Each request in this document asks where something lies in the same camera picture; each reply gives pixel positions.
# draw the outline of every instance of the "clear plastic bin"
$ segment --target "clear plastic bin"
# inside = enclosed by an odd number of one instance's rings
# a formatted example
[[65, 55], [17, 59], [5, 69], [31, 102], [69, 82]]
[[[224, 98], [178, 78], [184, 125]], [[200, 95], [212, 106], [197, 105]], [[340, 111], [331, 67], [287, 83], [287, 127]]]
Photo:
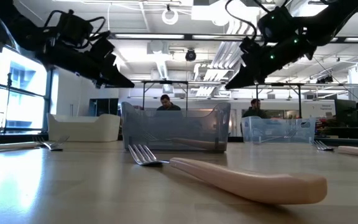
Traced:
[[312, 144], [316, 119], [262, 119], [250, 116], [241, 119], [244, 142], [282, 142]]
[[146, 145], [151, 150], [224, 152], [229, 134], [230, 104], [204, 111], [144, 111], [121, 104], [124, 147]]

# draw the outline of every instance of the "security camera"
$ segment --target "security camera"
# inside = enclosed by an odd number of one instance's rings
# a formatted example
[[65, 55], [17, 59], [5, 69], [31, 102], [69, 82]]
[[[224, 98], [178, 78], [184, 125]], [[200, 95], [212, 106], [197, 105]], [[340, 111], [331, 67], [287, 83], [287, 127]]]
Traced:
[[196, 60], [196, 52], [194, 51], [194, 49], [188, 49], [187, 53], [186, 53], [186, 61], [188, 62], [192, 62], [194, 60]]

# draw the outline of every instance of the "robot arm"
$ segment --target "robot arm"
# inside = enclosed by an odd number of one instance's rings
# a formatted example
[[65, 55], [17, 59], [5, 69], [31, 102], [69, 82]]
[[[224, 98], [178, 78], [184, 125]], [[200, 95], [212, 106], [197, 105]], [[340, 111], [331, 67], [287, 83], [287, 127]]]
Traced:
[[[48, 23], [55, 13], [60, 13], [56, 26]], [[133, 88], [134, 84], [122, 75], [114, 65], [113, 44], [108, 41], [109, 31], [93, 34], [92, 22], [86, 21], [73, 11], [53, 11], [43, 27], [37, 27], [23, 16], [13, 5], [13, 0], [0, 0], [0, 20], [7, 32], [22, 48], [35, 52], [35, 56], [46, 67], [56, 65], [94, 81], [97, 88], [112, 85]], [[80, 52], [91, 45], [90, 50]]]
[[274, 47], [260, 46], [246, 37], [240, 48], [239, 73], [226, 85], [226, 89], [265, 83], [268, 75], [281, 70], [288, 63], [306, 56], [313, 59], [317, 47], [328, 44], [346, 22], [358, 12], [358, 0], [322, 1], [327, 8], [311, 17], [292, 17], [286, 7], [276, 7], [258, 21], [265, 42], [276, 42]]

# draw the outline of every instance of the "table surface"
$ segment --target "table surface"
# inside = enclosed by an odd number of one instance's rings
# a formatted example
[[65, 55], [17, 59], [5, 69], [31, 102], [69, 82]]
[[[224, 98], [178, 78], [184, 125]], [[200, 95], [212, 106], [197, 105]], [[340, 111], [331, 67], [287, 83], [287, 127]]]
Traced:
[[358, 223], [358, 157], [301, 144], [229, 143], [225, 154], [158, 154], [240, 170], [306, 172], [328, 179], [314, 205], [268, 206], [212, 187], [169, 165], [134, 164], [122, 142], [67, 143], [0, 152], [0, 224]]

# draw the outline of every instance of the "white container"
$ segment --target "white container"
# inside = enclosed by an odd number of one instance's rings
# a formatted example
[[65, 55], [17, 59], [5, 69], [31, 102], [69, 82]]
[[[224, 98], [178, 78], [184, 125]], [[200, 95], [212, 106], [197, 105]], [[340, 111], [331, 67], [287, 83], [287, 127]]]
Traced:
[[262, 119], [250, 116], [241, 119], [244, 142], [312, 144], [316, 119]]
[[102, 114], [99, 117], [48, 114], [49, 140], [69, 136], [68, 141], [117, 141], [121, 117]]

